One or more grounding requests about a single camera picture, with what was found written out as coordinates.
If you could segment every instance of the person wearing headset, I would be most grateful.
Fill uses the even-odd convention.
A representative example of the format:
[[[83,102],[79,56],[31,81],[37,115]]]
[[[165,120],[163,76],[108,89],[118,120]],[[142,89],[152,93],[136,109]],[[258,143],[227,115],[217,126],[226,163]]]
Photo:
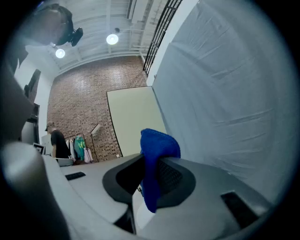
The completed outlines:
[[[7,51],[11,71],[14,73],[18,61],[20,66],[27,57],[26,45],[63,45],[69,42],[75,46],[82,36],[82,28],[73,29],[72,13],[68,9],[59,4],[41,5],[20,26]]]

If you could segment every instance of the wrinkled plastic sheet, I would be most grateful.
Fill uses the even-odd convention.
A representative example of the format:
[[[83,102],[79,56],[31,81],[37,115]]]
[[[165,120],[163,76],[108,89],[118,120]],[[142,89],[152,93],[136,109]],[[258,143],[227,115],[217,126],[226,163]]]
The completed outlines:
[[[202,0],[169,44],[153,89],[182,158],[220,167],[275,203],[297,163],[297,81],[258,8]]]

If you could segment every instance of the white ceiling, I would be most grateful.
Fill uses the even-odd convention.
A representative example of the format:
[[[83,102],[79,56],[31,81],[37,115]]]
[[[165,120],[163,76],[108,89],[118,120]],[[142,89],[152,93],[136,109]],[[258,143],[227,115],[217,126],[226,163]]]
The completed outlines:
[[[73,14],[74,29],[83,28],[83,37],[76,47],[70,43],[60,46],[66,55],[62,59],[55,56],[57,48],[47,46],[44,56],[52,65],[57,66],[59,73],[94,60],[116,56],[146,55],[156,25],[167,0],[146,1],[147,7],[141,21],[132,24],[127,19],[130,0],[61,0],[49,1],[59,3]],[[120,29],[119,42],[108,45],[106,37]]]

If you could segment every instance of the beige panel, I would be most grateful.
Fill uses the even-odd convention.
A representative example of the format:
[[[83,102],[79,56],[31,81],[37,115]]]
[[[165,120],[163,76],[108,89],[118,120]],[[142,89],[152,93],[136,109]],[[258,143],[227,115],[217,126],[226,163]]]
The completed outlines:
[[[141,131],[145,128],[166,133],[151,87],[107,92],[114,130],[123,156],[141,151]]]

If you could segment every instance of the black shirt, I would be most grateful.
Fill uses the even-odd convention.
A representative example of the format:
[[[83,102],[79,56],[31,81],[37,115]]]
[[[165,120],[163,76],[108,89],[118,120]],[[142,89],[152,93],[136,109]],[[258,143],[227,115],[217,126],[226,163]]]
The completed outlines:
[[[56,145],[57,158],[69,158],[71,155],[70,149],[67,147],[65,137],[59,130],[54,130],[51,133],[51,144]]]

